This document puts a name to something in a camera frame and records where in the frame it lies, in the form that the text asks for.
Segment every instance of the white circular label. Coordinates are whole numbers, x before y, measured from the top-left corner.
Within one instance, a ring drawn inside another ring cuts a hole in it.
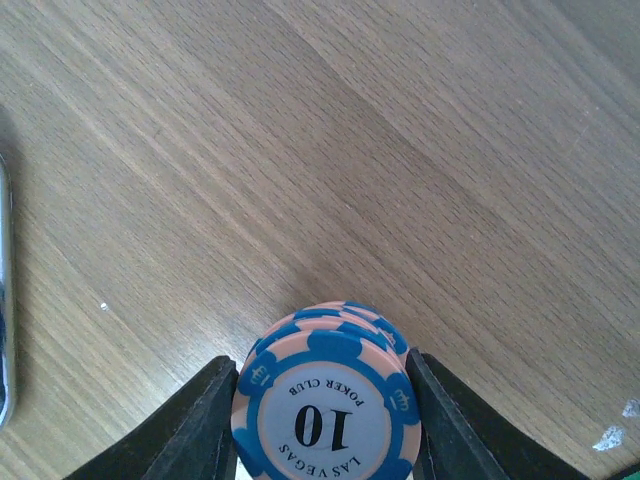
[[[271,462],[291,478],[368,478],[387,455],[391,419],[366,377],[313,362],[283,373],[266,392],[258,435]]]

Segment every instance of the wooden table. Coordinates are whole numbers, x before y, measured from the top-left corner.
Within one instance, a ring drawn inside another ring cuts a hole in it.
[[[0,478],[69,473],[329,299],[590,476],[635,461],[638,24],[632,0],[3,2]]]

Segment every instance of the metal object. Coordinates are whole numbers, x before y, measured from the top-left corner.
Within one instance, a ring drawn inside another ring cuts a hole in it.
[[[15,301],[11,183],[0,156],[0,429],[13,413],[16,402]]]
[[[500,416],[431,355],[412,350],[407,371],[423,434],[415,480],[583,480],[587,477]],[[67,480],[230,480],[229,428],[238,374],[217,357],[123,440]],[[628,469],[622,479],[638,471]]]

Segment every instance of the white speck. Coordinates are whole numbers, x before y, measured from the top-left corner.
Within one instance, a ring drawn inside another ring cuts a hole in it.
[[[604,432],[600,441],[593,446],[593,449],[604,452],[619,447],[622,445],[624,433],[624,428],[616,427],[615,425],[610,426],[607,431]]]
[[[640,400],[632,398],[622,411],[622,416],[626,418],[640,417]]]

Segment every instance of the casino chip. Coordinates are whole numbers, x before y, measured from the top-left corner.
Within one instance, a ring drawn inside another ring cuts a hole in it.
[[[404,480],[420,447],[407,343],[375,310],[330,302],[289,315],[252,347],[231,428],[257,479]]]

